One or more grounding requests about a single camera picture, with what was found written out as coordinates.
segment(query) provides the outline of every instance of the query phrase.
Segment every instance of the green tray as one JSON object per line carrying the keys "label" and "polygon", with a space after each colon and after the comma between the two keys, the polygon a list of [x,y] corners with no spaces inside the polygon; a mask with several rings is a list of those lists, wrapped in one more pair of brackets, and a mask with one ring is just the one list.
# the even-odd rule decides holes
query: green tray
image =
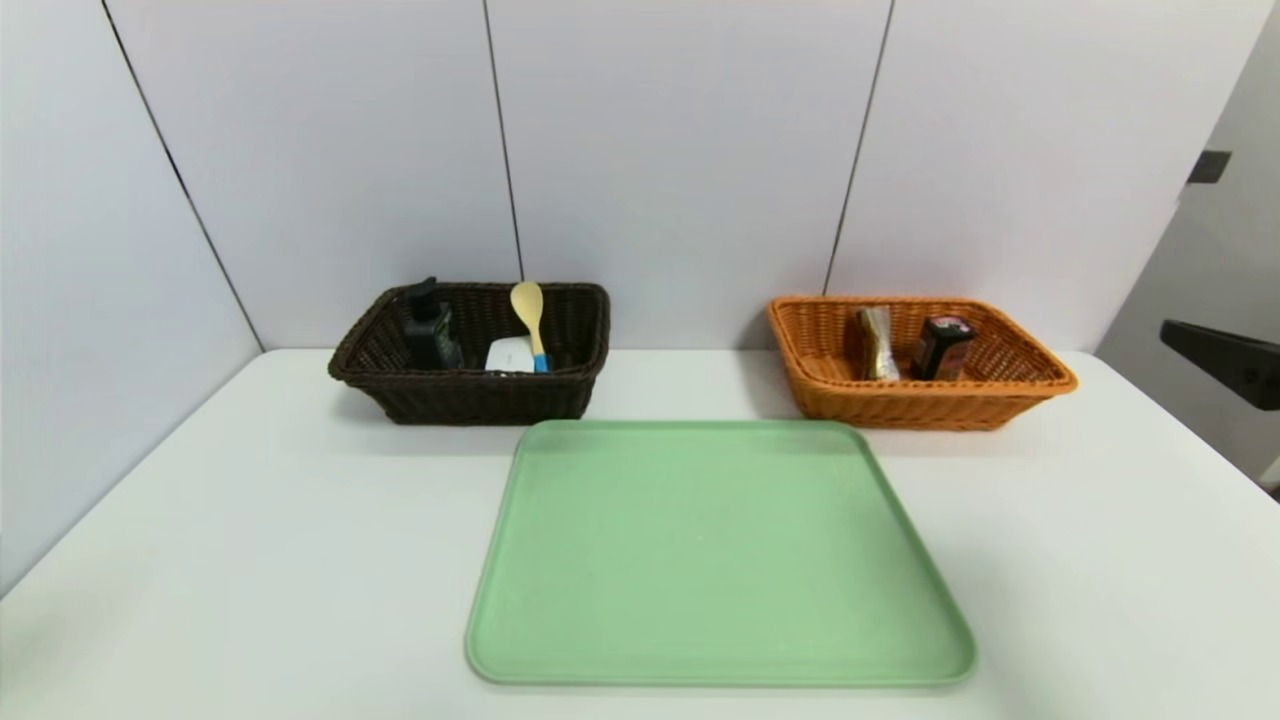
{"label": "green tray", "polygon": [[820,421],[530,428],[466,648],[521,684],[940,685],[975,657],[867,442]]}

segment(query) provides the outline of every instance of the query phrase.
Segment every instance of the tray rim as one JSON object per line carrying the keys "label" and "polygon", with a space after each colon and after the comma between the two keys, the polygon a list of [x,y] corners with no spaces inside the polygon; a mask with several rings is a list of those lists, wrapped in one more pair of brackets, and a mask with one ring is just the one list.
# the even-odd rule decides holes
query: tray rim
{"label": "tray rim", "polygon": [[[548,432],[557,432],[561,427],[575,427],[581,428],[584,425],[593,427],[614,427],[614,428],[649,428],[657,429],[657,427],[669,428],[671,425],[687,425],[699,429],[748,429],[759,428],[760,425],[773,425],[773,427],[790,427],[797,428],[800,425],[822,425],[824,429],[831,432],[837,432],[846,436],[854,442],[859,452],[861,452],[872,474],[876,478],[877,486],[879,486],[881,492],[884,495],[886,502],[890,505],[890,510],[897,516],[899,524],[902,532],[906,534],[906,539],[916,555],[916,560],[920,562],[925,574],[928,575],[934,589],[945,606],[946,612],[951,616],[951,624],[959,633],[959,639],[961,643],[963,665],[956,673],[951,673],[936,678],[920,678],[920,679],[855,679],[855,680],[787,680],[787,682],[759,682],[759,680],[742,680],[736,682],[732,679],[726,680],[703,680],[703,679],[672,679],[672,678],[611,678],[605,680],[581,680],[571,678],[559,676],[509,676],[502,673],[494,673],[485,666],[484,660],[480,657],[475,643],[476,624],[479,620],[479,611],[484,602],[486,594],[488,579],[493,571],[494,564],[497,562],[497,550],[499,541],[502,539],[503,529],[506,528],[506,514],[508,510],[508,503],[512,502],[512,488],[515,486],[515,479],[517,473],[524,464],[524,455],[521,450],[525,446],[525,441],[530,436],[543,434]],[[503,489],[502,503],[498,507],[498,515],[494,518],[493,532],[489,537],[489,548],[485,552],[485,561],[480,571],[480,579],[476,583],[476,592],[471,601],[471,610],[467,618],[466,633],[463,637],[463,648],[467,659],[467,665],[471,670],[494,684],[500,685],[561,685],[561,687],[701,687],[701,688],[941,688],[947,685],[955,685],[966,680],[973,675],[978,665],[978,643],[974,638],[973,629],[969,626],[969,621],[964,612],[960,610],[960,605],[956,602],[955,596],[951,593],[951,588],[946,583],[946,578],[938,570],[937,564],[933,561],[933,556],[929,555],[928,547],[924,544],[923,538],[920,538],[919,532],[915,529],[915,524],[911,523],[910,515],[906,512],[906,507],[902,506],[901,500],[899,500],[897,493],[893,492],[893,487],[890,484],[888,478],[884,475],[884,470],[881,468],[876,454],[872,452],[870,443],[867,441],[865,436],[858,429],[838,423],[835,420],[544,420],[541,423],[530,425],[527,430],[520,437],[520,442],[516,445],[515,455],[512,456],[511,470],[507,474],[507,487]]]}

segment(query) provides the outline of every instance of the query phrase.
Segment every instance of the table surface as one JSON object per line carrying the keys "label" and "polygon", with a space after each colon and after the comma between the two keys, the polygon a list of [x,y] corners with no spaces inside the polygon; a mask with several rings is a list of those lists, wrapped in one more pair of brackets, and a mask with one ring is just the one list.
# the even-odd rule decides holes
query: table surface
{"label": "table surface", "polygon": [[[1101,361],[992,433],[867,436],[979,647],[938,691],[498,687],[462,652],[524,428],[402,428],[264,355],[0,602],[0,715],[1280,717],[1280,506]],[[777,355],[613,351],[589,418],[794,418]]]}

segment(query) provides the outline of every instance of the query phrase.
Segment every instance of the black bracket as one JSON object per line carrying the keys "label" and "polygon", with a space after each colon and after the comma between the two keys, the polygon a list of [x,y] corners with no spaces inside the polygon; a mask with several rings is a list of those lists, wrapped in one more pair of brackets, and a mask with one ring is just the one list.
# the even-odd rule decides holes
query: black bracket
{"label": "black bracket", "polygon": [[1260,410],[1280,410],[1280,345],[1181,320],[1160,340]]}

